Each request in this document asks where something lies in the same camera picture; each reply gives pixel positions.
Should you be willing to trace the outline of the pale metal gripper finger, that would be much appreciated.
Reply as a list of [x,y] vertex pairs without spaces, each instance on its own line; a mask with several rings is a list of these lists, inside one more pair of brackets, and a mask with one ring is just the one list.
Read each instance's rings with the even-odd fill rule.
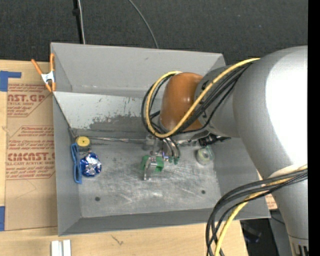
[[151,174],[158,167],[157,158],[155,156],[144,156],[143,158],[143,180],[147,181],[151,178]]

